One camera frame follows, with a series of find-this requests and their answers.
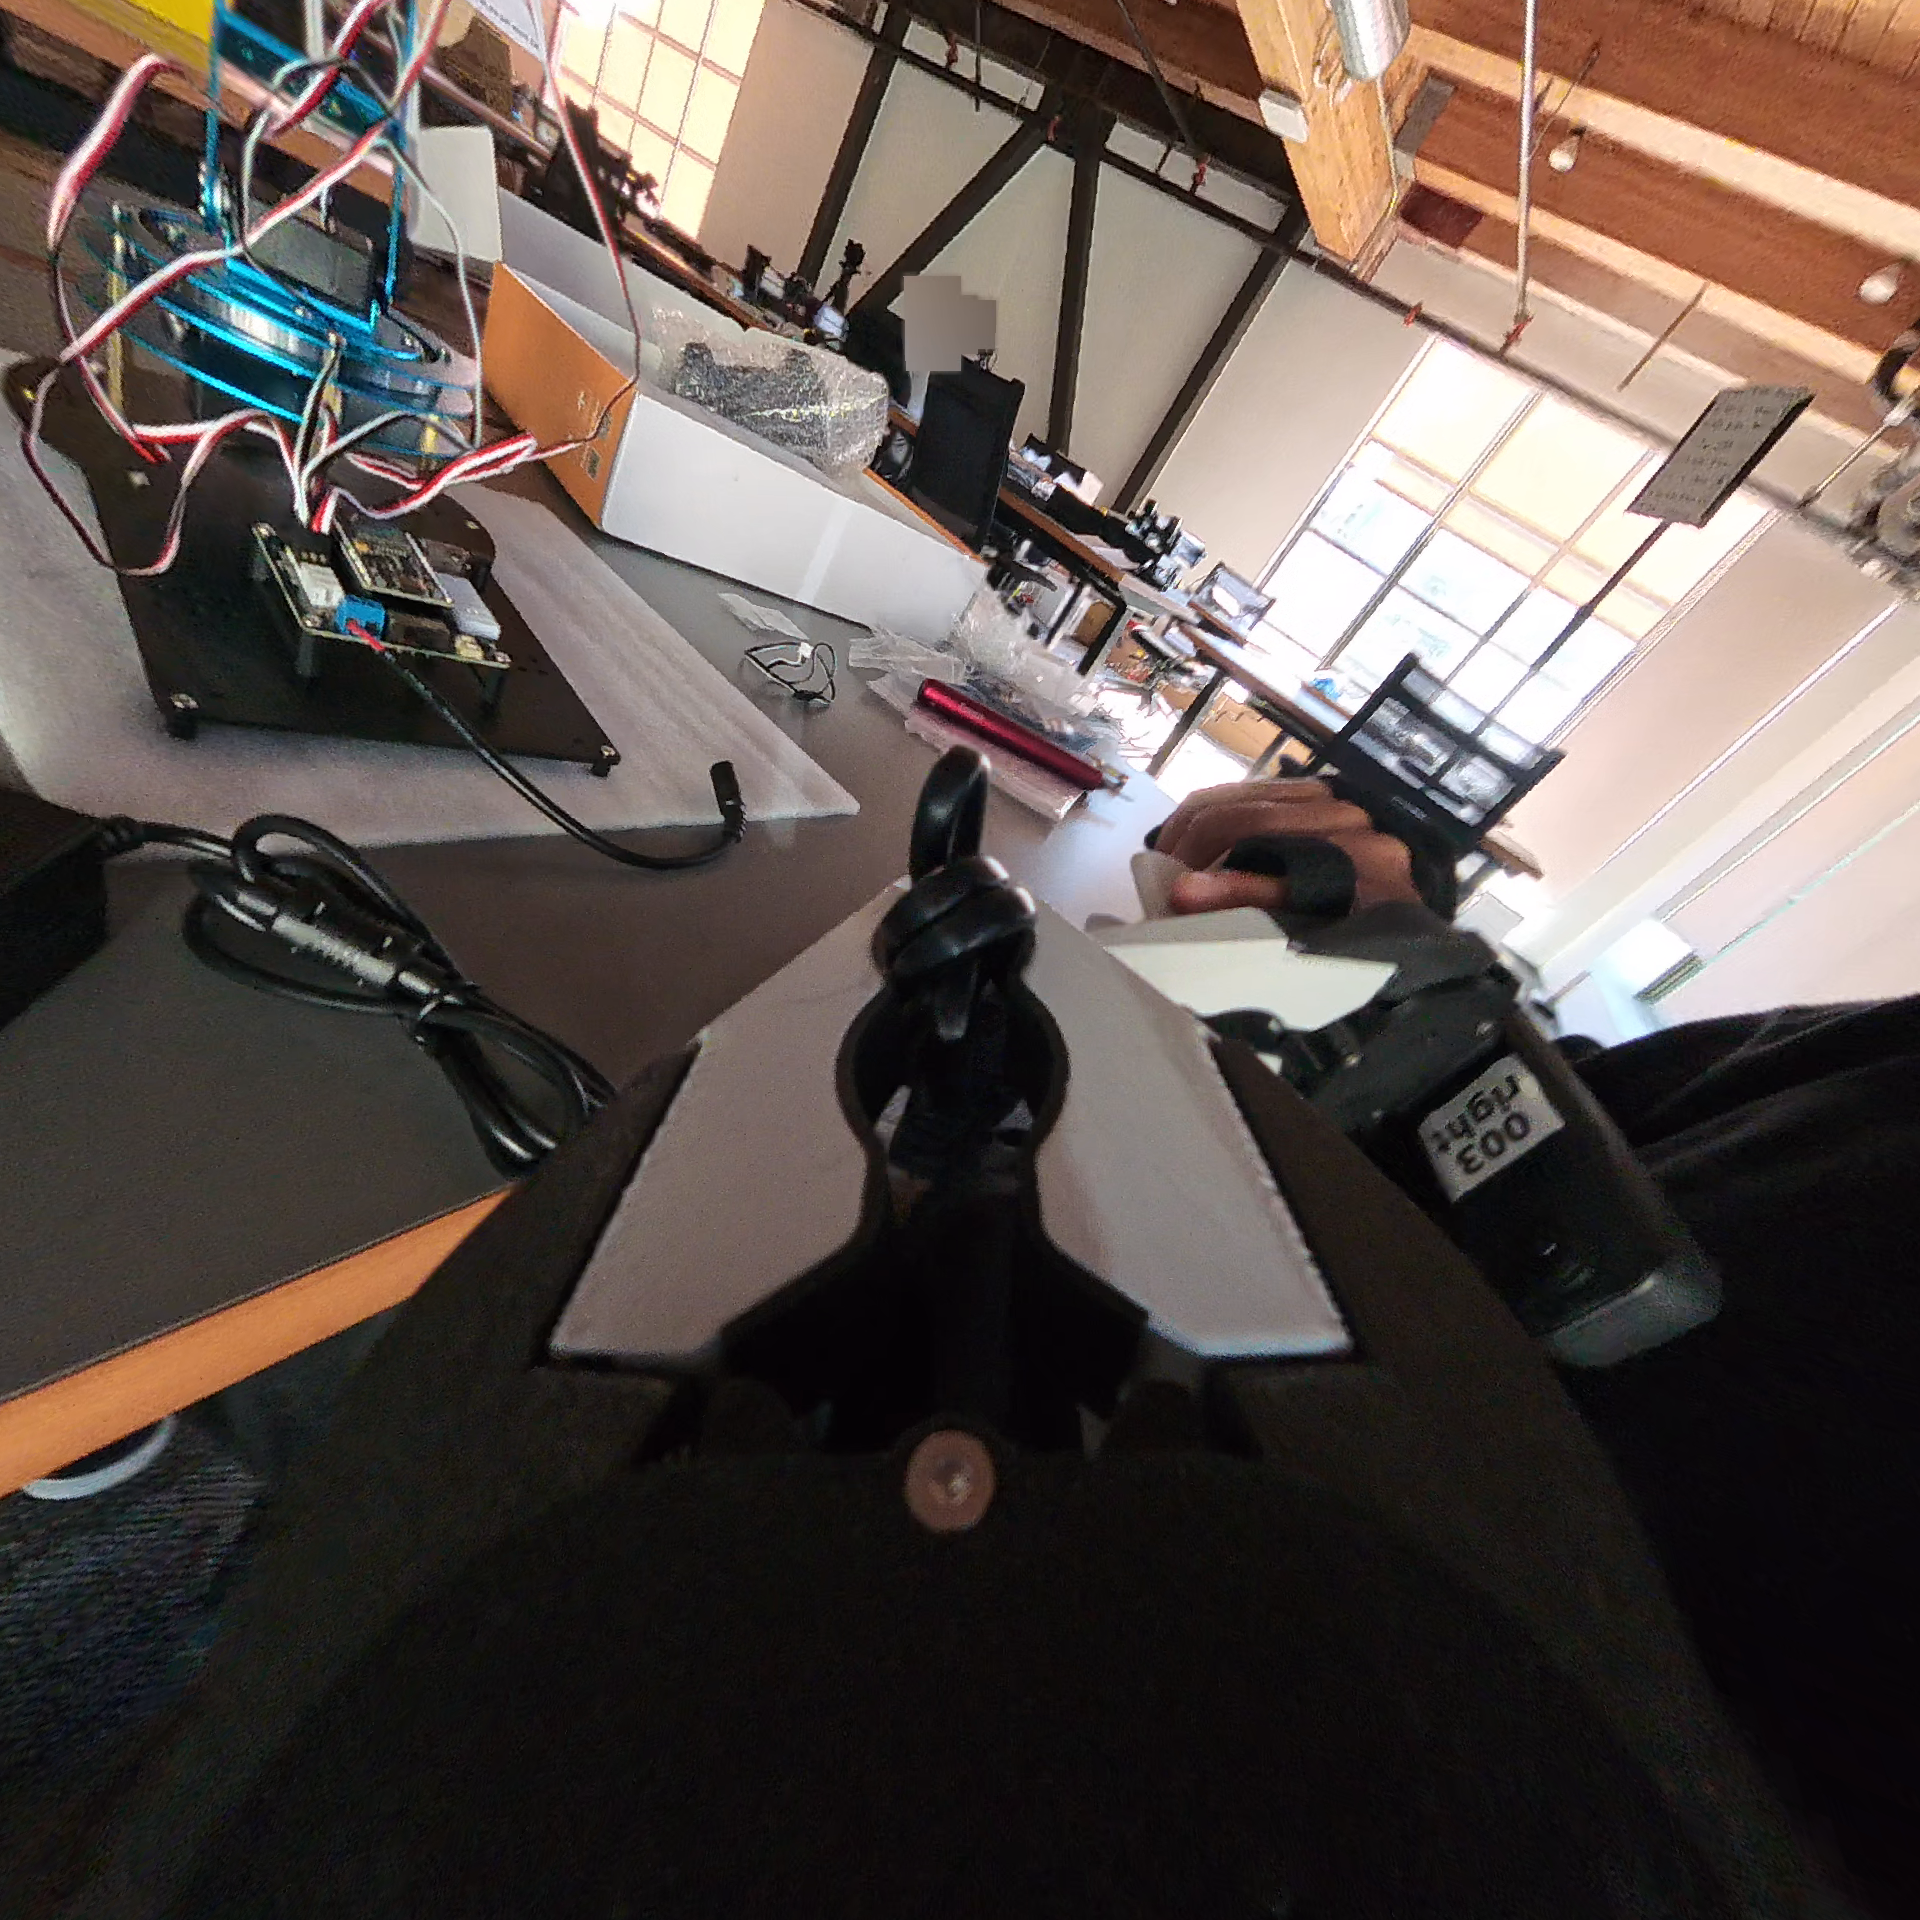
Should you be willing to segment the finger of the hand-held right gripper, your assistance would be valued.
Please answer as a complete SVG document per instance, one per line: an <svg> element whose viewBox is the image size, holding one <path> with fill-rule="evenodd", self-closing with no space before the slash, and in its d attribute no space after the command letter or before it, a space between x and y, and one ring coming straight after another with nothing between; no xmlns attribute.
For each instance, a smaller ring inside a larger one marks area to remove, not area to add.
<svg viewBox="0 0 1920 1920"><path fill-rule="evenodd" d="M1374 1004L1401 971L1297 946L1255 907L1101 923L1090 940L1196 1018L1263 1015L1314 1034Z"/></svg>

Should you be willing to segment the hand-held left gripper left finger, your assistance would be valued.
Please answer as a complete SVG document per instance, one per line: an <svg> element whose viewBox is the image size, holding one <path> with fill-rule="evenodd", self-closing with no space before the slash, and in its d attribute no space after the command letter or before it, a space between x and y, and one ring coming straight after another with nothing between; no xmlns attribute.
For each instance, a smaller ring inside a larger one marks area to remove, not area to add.
<svg viewBox="0 0 1920 1920"><path fill-rule="evenodd" d="M837 1062L879 990L873 900L709 1021L549 1337L557 1359L713 1359L858 1235L869 1157Z"/></svg>

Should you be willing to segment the grey desk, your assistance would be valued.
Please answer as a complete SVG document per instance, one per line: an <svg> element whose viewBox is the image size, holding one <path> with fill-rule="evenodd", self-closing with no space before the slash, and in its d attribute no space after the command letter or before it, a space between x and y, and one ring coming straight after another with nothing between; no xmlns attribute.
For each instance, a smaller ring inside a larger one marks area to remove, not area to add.
<svg viewBox="0 0 1920 1920"><path fill-rule="evenodd" d="M858 801L699 871L626 871L545 831L476 761L318 738L149 733L230 797L146 803L110 754L76 801L227 830L289 811L366 850L477 983L617 1086L683 1049L906 871L933 747L849 677L807 711L742 698ZM105 946L4 1028L4 1491L403 1300L503 1178L391 1018L198 962L158 850L107 871Z"/></svg>

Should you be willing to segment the red screwdriver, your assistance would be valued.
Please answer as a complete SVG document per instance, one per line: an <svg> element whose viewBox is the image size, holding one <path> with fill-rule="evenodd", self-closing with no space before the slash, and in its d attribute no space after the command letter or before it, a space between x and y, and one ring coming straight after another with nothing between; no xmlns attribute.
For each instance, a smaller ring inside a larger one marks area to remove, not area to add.
<svg viewBox="0 0 1920 1920"><path fill-rule="evenodd" d="M995 747L1078 794L1115 791L1130 779L1130 775L1109 765L1105 759L1078 751L1054 733L1031 726L1027 721L991 705L982 705L956 683L924 679L917 691L917 707L971 737L977 742Z"/></svg>

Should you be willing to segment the hanging sign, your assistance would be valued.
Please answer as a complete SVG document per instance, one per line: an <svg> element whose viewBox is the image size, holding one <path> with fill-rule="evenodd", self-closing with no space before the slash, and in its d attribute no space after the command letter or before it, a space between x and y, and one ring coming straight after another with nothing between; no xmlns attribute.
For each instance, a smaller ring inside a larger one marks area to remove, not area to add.
<svg viewBox="0 0 1920 1920"><path fill-rule="evenodd" d="M1707 526L1810 403L1813 390L1804 387L1749 385L1719 390L1626 503L1626 514L1660 526Z"/></svg>

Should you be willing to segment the person's right hand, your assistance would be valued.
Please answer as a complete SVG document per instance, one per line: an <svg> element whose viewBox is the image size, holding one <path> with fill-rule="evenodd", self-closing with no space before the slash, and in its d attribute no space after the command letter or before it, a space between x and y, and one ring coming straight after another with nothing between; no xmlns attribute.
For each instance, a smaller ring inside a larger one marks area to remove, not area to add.
<svg viewBox="0 0 1920 1920"><path fill-rule="evenodd" d="M1213 783L1191 791L1158 827L1154 850L1177 871L1166 911L1199 917L1252 907L1293 915L1290 878L1237 871L1229 852L1258 837L1299 837L1332 849L1354 868L1354 906L1422 902L1412 852L1319 778Z"/></svg>

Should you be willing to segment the white foam sheet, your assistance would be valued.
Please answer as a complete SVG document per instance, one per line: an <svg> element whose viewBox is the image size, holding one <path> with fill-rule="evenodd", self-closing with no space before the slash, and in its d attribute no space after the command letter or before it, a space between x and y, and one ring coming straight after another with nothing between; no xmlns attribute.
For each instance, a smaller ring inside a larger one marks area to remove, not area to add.
<svg viewBox="0 0 1920 1920"><path fill-rule="evenodd" d="M709 826L709 770L731 761L756 822L854 813L835 782L547 508L463 486L497 540L510 604L556 658L620 764L539 764L533 779L601 831ZM405 747L204 724L166 737L116 581L94 567L15 449L3 465L4 786L92 815L227 831L295 813L361 849L550 831L463 747Z"/></svg>

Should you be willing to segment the person's right forearm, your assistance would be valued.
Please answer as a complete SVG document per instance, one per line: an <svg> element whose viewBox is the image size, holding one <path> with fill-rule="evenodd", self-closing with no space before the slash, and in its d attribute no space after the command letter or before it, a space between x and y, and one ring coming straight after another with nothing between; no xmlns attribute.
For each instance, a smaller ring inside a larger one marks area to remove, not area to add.
<svg viewBox="0 0 1920 1920"><path fill-rule="evenodd" d="M1731 1292L1915 1289L1915 995L1559 1049Z"/></svg>

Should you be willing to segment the black office chair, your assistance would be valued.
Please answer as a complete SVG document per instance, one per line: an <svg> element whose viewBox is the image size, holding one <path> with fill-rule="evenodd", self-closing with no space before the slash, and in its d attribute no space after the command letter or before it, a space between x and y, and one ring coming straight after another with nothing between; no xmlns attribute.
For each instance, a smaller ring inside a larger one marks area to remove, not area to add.
<svg viewBox="0 0 1920 1920"><path fill-rule="evenodd" d="M929 375L903 491L971 550L991 531L1022 404L1023 385L977 359Z"/></svg>

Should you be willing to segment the cardboard box with foam insert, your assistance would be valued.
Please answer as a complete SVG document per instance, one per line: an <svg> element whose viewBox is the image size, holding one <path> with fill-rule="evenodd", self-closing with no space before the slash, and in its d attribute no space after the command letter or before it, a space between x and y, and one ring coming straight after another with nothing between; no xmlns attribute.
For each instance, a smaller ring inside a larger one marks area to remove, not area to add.
<svg viewBox="0 0 1920 1920"><path fill-rule="evenodd" d="M987 582L974 550L863 459L815 465L675 389L686 348L761 375L790 370L795 343L630 260L620 295L605 245L498 190L486 129L428 129L417 162L417 249L445 239L491 270L484 394L601 532L867 629L948 635Z"/></svg>

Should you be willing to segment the blue toy robot arm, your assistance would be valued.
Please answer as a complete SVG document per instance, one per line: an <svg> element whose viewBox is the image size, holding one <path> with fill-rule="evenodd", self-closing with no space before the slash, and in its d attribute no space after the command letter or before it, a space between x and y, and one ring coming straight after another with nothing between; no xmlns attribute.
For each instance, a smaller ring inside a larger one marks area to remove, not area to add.
<svg viewBox="0 0 1920 1920"><path fill-rule="evenodd" d="M97 122L69 155L45 212L44 253L60 355L25 390L20 455L83 540L121 582L165 582L185 550L195 485L229 441L274 449L297 537L247 546L260 561L297 634L295 660L354 658L374 683L405 687L494 778L574 842L642 873L702 868L735 846L747 813L733 765L711 769L718 827L687 852L617 849L511 769L418 669L469 665L503 691L510 660L413 647L403 612L374 626L382 582L346 590L346 611L310 611L301 565L337 579L356 537L405 535L410 522L460 485L596 449L641 377L587 404L580 427L545 441L519 433L479 438L484 414L476 355L395 314L405 182L428 197L417 169L417 95L434 61L449 4L349 4L333 28L309 10L301 51L284 34L212 4L207 28L207 137L196 212L111 209L94 258L102 298L87 322L67 299L63 247L89 182L126 131L142 93L179 61L154 49L127 65ZM76 380L137 483L161 479L165 522L145 563L119 561L85 532L41 461L41 430L62 380Z"/></svg>

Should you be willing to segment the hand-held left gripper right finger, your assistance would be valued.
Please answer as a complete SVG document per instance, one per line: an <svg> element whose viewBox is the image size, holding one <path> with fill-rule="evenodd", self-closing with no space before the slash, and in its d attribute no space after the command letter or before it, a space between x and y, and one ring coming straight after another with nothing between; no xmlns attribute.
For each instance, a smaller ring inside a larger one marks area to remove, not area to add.
<svg viewBox="0 0 1920 1920"><path fill-rule="evenodd" d="M1023 983L1067 1054L1038 1149L1052 1243L1199 1359L1319 1359L1354 1337L1210 1031L1041 907Z"/></svg>

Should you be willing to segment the person's white shoe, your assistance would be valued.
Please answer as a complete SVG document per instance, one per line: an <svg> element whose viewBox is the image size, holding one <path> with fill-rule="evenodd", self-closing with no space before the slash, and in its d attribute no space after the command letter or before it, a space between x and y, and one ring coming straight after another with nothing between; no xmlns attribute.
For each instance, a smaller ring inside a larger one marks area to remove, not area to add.
<svg viewBox="0 0 1920 1920"><path fill-rule="evenodd" d="M166 1412L154 1423L99 1446L58 1471L28 1479L18 1492L38 1505L77 1505L107 1497L131 1485L161 1461L174 1444L177 1433L179 1417Z"/></svg>

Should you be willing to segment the pile of clear plastic bags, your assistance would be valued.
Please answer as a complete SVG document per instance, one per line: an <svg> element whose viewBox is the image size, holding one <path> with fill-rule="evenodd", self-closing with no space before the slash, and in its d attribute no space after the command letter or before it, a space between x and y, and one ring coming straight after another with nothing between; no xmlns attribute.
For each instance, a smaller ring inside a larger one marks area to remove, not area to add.
<svg viewBox="0 0 1920 1920"><path fill-rule="evenodd" d="M977 593L948 634L937 641L913 641L890 629L860 630L849 647L849 658L869 691L903 718L908 733L935 751L980 754L987 761L991 789L1047 822L1060 822L1095 796L1121 794L1132 779L1121 730L1098 711L1098 683L1084 679L1067 653L1047 647L1034 625L1009 611L991 590ZM917 707L922 681L956 683L982 705L1013 713L1123 770L1127 783L1095 794L1059 783L929 715Z"/></svg>

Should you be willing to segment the black power adapter with cable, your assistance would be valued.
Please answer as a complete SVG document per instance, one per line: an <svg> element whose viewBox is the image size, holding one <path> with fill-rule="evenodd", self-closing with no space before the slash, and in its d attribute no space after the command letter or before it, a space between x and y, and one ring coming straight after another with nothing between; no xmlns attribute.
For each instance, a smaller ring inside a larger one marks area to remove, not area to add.
<svg viewBox="0 0 1920 1920"><path fill-rule="evenodd" d="M185 855L181 937L207 971L395 1021L450 1084L497 1170L521 1178L612 1102L598 1068L473 983L356 849L286 813L218 834L4 789L4 1023L105 946L107 867L151 850Z"/></svg>

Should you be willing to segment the bubble wrap parts bag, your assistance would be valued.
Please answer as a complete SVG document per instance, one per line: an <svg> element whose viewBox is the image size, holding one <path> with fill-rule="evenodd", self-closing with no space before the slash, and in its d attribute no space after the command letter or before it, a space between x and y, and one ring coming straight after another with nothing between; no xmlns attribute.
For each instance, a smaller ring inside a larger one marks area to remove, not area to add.
<svg viewBox="0 0 1920 1920"><path fill-rule="evenodd" d="M649 303L642 340L641 361L666 394L825 473L869 467L890 430L887 382L838 351L725 325L702 306Z"/></svg>

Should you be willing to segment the wood-edged desk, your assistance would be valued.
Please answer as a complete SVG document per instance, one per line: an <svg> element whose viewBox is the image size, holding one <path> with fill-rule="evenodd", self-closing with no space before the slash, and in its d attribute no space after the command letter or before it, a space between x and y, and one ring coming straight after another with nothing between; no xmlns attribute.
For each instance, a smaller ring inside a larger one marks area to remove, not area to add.
<svg viewBox="0 0 1920 1920"><path fill-rule="evenodd" d="M1204 674L1193 705L1180 715L1149 761L1147 770L1153 775L1166 769L1189 738L1198 737L1225 686L1234 686L1237 698L1249 707L1269 709L1277 738L1297 740L1317 751L1325 750L1346 724L1342 709L1310 692L1305 683L1287 681L1227 622L1193 604L1185 593L1154 587L1124 567L1115 550L1057 522L1017 485L999 490L991 529L1006 535L1013 546L1029 541L1047 563L1060 567L1075 579L1078 596L1092 595L1106 604L1106 614L1084 642L1082 674L1092 674L1106 663L1121 630L1132 620L1189 638L1191 658L1204 665Z"/></svg>

